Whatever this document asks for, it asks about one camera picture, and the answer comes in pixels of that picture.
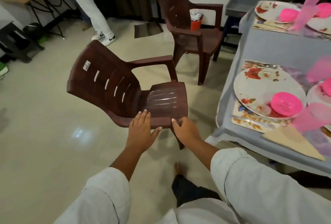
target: white sleeve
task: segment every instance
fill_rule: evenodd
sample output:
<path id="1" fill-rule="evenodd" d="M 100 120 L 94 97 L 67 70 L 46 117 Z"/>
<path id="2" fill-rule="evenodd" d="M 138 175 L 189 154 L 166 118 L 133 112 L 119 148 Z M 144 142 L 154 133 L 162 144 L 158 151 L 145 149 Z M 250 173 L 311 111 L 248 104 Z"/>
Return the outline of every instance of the white sleeve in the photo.
<path id="1" fill-rule="evenodd" d="M 121 171 L 109 167 L 87 180 L 80 196 L 55 224 L 126 224 L 129 211 L 129 182 Z"/>
<path id="2" fill-rule="evenodd" d="M 290 176 L 258 163 L 241 148 L 218 151 L 210 171 L 227 203 L 254 224 L 331 221 L 331 202 Z"/>

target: knife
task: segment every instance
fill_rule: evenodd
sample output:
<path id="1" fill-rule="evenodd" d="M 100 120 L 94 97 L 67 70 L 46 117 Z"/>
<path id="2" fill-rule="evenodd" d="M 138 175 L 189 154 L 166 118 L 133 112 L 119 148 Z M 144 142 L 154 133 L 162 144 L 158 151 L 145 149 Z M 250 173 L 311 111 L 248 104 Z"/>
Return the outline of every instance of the knife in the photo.
<path id="1" fill-rule="evenodd" d="M 239 119 L 239 120 L 242 120 L 242 121 L 250 122 L 250 123 L 253 123 L 253 124 L 258 125 L 258 126 L 264 126 L 264 127 L 267 127 L 267 128 L 276 129 L 276 127 L 274 125 L 269 124 L 269 123 L 258 122 L 258 121 L 254 121 L 252 119 L 247 119 L 247 118 L 239 117 L 239 116 L 236 116 L 236 115 L 230 115 L 230 117 L 232 117 L 234 119 Z"/>

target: gray tablecloth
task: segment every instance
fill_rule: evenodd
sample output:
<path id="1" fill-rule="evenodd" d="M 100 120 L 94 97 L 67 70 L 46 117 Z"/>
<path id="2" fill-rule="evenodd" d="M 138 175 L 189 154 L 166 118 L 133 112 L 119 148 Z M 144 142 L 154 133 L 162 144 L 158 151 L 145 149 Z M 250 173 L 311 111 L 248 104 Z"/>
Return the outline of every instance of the gray tablecloth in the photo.
<path id="1" fill-rule="evenodd" d="M 241 28 L 243 35 L 219 101 L 216 116 L 218 129 L 214 132 L 213 137 L 228 134 L 235 137 L 232 140 L 268 158 L 331 178 L 331 158 L 325 157 L 326 162 L 309 158 L 266 140 L 257 131 L 231 122 L 229 115 L 232 114 L 236 99 L 233 82 L 241 71 L 245 59 L 308 71 L 317 59 L 331 54 L 330 41 L 253 29 L 254 19 L 255 14 L 252 13 L 248 16 L 247 22 L 244 22 L 244 25 L 241 24 L 244 27 L 244 29 Z"/>

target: white floor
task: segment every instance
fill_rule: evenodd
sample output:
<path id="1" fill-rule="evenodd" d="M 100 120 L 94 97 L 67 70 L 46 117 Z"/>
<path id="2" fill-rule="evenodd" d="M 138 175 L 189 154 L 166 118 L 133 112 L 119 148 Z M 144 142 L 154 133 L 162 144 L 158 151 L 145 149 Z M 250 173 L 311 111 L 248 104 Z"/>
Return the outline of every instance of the white floor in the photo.
<path id="1" fill-rule="evenodd" d="M 117 37 L 108 48 L 125 61 L 171 55 L 173 38 L 164 33 L 134 38 L 139 22 L 110 20 Z M 66 40 L 52 37 L 31 63 L 9 64 L 0 82 L 0 219 L 1 223 L 52 223 L 75 200 L 86 180 L 108 167 L 123 150 L 127 129 L 116 126 L 100 109 L 66 92 L 72 64 L 90 42 L 92 28 L 63 22 Z M 189 117 L 203 138 L 216 128 L 216 108 L 231 65 L 232 53 L 211 62 L 205 85 L 198 86 L 198 57 L 185 54 L 177 66 L 186 84 Z M 134 70 L 142 89 L 169 81 L 165 66 Z M 233 147 L 222 143 L 220 147 Z M 267 159 L 253 154 L 260 162 Z M 162 130 L 143 154 L 130 181 L 129 223 L 155 223 L 175 207 L 171 191 L 173 163 L 185 161 L 188 178 L 217 190 L 209 171 L 187 149 L 179 150 L 170 130 Z M 327 190 L 318 191 L 325 197 Z"/>

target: chair backrest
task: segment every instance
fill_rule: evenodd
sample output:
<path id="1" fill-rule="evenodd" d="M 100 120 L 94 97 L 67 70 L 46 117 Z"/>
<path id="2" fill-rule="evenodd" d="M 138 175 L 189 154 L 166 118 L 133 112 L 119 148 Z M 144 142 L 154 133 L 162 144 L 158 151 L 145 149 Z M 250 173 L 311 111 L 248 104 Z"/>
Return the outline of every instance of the chair backrest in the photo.
<path id="1" fill-rule="evenodd" d="M 190 29 L 190 1 L 189 0 L 157 0 L 165 16 L 166 22 L 182 29 Z"/>
<path id="2" fill-rule="evenodd" d="M 129 64 L 94 40 L 74 63 L 67 92 L 84 99 L 106 113 L 129 118 L 135 115 L 140 84 Z"/>

